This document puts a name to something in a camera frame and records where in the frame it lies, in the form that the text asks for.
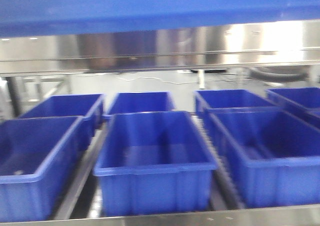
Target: stainless steel panel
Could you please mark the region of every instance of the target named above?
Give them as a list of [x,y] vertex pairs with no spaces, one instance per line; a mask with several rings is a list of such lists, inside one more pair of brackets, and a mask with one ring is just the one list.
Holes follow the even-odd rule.
[[208,137],[206,130],[204,128],[203,121],[198,118],[196,115],[192,116],[192,120],[196,127],[198,128],[201,137],[205,140],[206,144],[209,147],[209,150],[217,162],[217,170],[214,171],[214,178],[217,185],[221,189],[221,193],[224,196],[225,204],[228,209],[245,209],[246,206],[243,203],[236,186],[232,182],[232,179],[223,163],[220,159],[216,148],[213,146],[210,138]]
[[0,223],[3,226],[313,226],[319,224],[319,204],[146,216]]
[[95,137],[92,139],[90,146],[78,165],[75,177],[66,192],[61,205],[57,212],[53,215],[54,220],[67,220],[70,218],[78,197],[88,179],[88,176],[96,162],[99,151],[103,145],[107,133],[107,126],[104,123],[101,130],[97,130]]
[[0,39],[0,75],[320,62],[320,20]]

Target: cable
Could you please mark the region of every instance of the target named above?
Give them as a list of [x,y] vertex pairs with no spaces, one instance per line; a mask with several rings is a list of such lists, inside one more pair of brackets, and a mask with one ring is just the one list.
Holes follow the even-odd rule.
[[124,80],[126,82],[131,82],[131,81],[135,81],[135,80],[138,80],[138,79],[152,79],[152,80],[159,80],[161,81],[162,83],[165,83],[165,84],[173,84],[173,85],[186,85],[186,84],[197,84],[198,81],[191,81],[191,82],[170,82],[170,81],[164,81],[163,79],[159,78],[159,77],[136,77],[136,78],[133,78],[133,79],[126,79],[126,78],[123,78],[123,77],[117,77],[118,80]]

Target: floor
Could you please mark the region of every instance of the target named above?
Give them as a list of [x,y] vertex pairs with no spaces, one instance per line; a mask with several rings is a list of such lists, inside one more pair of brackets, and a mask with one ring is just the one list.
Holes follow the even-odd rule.
[[[312,85],[316,86],[320,67],[311,68]],[[224,73],[206,73],[205,89],[247,89],[260,96],[265,96],[265,89],[272,87],[307,87],[306,81],[297,81],[283,84],[269,84],[259,80],[250,79],[247,69],[233,68]],[[178,110],[194,111],[193,92],[199,90],[197,73],[172,70],[172,71],[147,71],[129,73],[96,73],[74,74],[69,78],[72,94],[106,94],[105,109],[112,103],[119,92],[171,92],[175,106]],[[43,83],[43,92],[47,93],[56,82]],[[26,92],[21,98],[37,98],[36,87],[32,83],[25,85]],[[66,86],[63,86],[56,94],[67,94]],[[24,105],[23,111],[30,109],[32,105]]]

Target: blue overhead panel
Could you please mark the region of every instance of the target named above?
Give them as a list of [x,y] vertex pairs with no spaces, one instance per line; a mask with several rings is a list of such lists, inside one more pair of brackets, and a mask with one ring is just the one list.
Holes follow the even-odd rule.
[[320,0],[0,0],[0,37],[320,18]]

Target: blue plastic bin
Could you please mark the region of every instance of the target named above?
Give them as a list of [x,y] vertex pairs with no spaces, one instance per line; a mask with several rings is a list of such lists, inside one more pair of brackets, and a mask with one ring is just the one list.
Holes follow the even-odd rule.
[[116,114],[94,168],[108,216],[205,210],[216,162],[184,111]]
[[245,89],[198,90],[194,92],[195,112],[207,128],[210,112],[278,111],[272,102]]
[[320,203],[320,130],[284,111],[211,113],[209,135],[250,208]]
[[81,117],[0,124],[0,222],[46,220],[77,161]]
[[318,129],[320,129],[320,110],[317,111],[317,110],[312,110],[312,111],[308,111],[306,113],[306,121],[317,127]]
[[79,150],[83,151],[88,148],[91,137],[95,135],[95,129],[102,122],[104,98],[103,94],[54,95],[19,118],[82,116],[78,137],[80,140]]
[[267,89],[268,99],[282,107],[285,111],[308,120],[308,112],[320,111],[320,88],[272,88]]
[[175,106],[169,92],[120,92],[103,118],[114,114],[171,111]]

